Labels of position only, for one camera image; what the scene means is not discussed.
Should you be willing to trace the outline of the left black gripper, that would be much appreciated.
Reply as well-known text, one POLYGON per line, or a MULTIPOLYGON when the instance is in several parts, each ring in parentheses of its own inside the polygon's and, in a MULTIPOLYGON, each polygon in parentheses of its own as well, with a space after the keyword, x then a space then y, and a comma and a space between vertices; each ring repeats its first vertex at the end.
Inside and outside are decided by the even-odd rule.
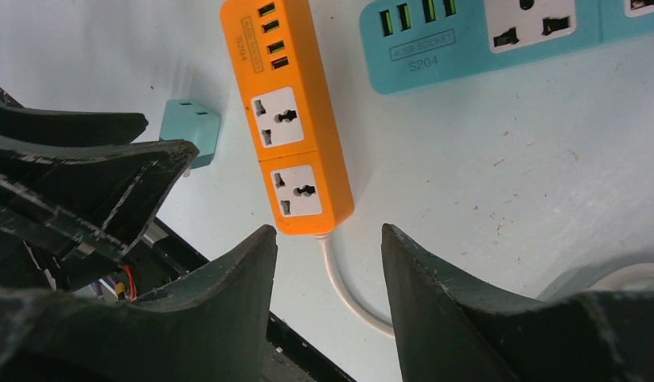
POLYGON ((118 262, 198 155, 184 140, 133 143, 142 113, 48 111, 0 100, 0 285, 64 285, 62 258, 118 262))

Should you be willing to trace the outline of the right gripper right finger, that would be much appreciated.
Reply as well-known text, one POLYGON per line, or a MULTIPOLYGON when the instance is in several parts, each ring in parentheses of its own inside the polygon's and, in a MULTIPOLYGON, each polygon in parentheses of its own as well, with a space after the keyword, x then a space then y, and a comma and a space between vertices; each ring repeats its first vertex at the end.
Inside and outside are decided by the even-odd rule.
POLYGON ((405 381, 654 381, 654 291, 543 302, 463 271, 393 224, 381 252, 405 381))

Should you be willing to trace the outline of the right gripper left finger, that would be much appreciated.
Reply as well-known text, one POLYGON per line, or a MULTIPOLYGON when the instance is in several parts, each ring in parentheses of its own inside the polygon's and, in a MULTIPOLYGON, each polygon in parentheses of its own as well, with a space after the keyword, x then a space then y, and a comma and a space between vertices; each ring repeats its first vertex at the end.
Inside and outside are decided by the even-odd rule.
POLYGON ((257 381, 263 333, 243 318, 231 334, 198 337, 187 326, 204 314, 233 318, 224 303, 251 284, 260 309, 274 283, 276 231, 259 227, 229 254, 241 272, 191 307, 159 301, 108 303, 40 289, 0 287, 0 381, 257 381))

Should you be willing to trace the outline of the teal small plug adapter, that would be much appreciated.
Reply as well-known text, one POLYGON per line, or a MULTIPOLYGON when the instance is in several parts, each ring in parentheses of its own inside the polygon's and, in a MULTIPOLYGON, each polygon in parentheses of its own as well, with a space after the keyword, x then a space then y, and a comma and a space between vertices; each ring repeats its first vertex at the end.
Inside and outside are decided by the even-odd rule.
POLYGON ((221 117, 193 99, 169 99, 165 103, 159 132, 160 141, 185 140, 196 146, 199 154, 183 173, 209 166, 215 156, 221 117))

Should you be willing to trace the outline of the orange power strip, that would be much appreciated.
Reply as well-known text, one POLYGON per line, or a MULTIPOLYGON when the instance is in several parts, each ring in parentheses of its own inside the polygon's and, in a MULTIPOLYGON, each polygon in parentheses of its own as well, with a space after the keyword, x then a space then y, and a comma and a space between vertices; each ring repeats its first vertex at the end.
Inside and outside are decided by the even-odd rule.
POLYGON ((329 234, 354 199, 309 3, 228 0, 220 22, 277 228, 329 234))

